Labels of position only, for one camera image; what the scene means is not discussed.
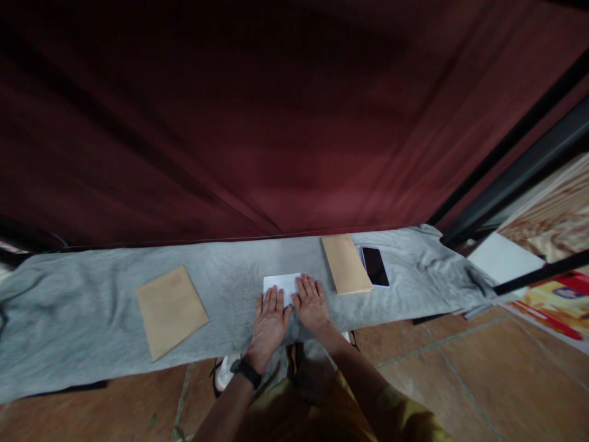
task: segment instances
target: hand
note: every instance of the hand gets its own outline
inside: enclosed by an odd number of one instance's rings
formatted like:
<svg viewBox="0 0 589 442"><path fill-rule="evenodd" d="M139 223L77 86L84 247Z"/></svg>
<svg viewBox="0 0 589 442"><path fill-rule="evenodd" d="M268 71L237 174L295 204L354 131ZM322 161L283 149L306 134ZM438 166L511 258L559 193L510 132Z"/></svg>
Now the hand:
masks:
<svg viewBox="0 0 589 442"><path fill-rule="evenodd" d="M321 282L307 278L304 273L302 278L296 279L296 286L299 289L298 295L293 295L296 312L301 318L302 324L317 335L322 328L331 324L323 286Z"/></svg>
<svg viewBox="0 0 589 442"><path fill-rule="evenodd" d="M284 290L277 293L276 286L268 289L263 302L262 295L258 298L252 343L244 355L245 361L258 373L264 373L272 353L284 339L290 312L290 306L284 308Z"/></svg>

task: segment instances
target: smartphone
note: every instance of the smartphone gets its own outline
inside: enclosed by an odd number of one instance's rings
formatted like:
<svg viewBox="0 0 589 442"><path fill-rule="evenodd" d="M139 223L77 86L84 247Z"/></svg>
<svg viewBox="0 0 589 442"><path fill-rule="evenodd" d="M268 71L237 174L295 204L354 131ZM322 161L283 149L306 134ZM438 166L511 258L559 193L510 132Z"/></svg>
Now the smartphone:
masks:
<svg viewBox="0 0 589 442"><path fill-rule="evenodd" d="M380 250L373 247L362 247L362 261L370 282L379 287L390 287L387 271L380 256Z"/></svg>

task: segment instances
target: dark red curtain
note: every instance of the dark red curtain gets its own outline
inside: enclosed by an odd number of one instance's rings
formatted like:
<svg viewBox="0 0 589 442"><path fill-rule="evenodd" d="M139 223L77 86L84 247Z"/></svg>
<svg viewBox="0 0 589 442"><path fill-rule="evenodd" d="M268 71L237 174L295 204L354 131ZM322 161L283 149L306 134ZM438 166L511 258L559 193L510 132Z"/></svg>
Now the dark red curtain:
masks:
<svg viewBox="0 0 589 442"><path fill-rule="evenodd" d="M2 19L0 214L81 245L425 222L589 47L587 13L521 0Z"/></svg>

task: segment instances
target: person's left hand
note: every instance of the person's left hand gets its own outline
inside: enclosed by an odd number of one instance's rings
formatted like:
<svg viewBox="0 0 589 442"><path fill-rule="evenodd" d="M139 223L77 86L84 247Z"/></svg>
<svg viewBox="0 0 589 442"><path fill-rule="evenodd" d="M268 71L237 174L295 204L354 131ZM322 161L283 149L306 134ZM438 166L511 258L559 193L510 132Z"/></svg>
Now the person's left hand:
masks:
<svg viewBox="0 0 589 442"><path fill-rule="evenodd" d="M291 306L284 308L284 290L278 293L276 286L268 289L263 302L262 295L258 298L252 343L244 355L245 361L258 373L264 373L272 353L284 339L290 312Z"/></svg>

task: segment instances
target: kraft paper envelope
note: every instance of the kraft paper envelope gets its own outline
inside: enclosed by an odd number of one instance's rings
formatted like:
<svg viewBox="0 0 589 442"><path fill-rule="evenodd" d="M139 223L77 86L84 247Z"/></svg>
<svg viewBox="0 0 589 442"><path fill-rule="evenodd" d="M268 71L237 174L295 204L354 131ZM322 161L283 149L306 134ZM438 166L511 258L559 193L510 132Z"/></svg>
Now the kraft paper envelope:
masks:
<svg viewBox="0 0 589 442"><path fill-rule="evenodd" d="M137 298L154 362L209 321L184 266L139 287Z"/></svg>
<svg viewBox="0 0 589 442"><path fill-rule="evenodd" d="M350 235L324 236L321 240L338 295L370 292L374 288Z"/></svg>

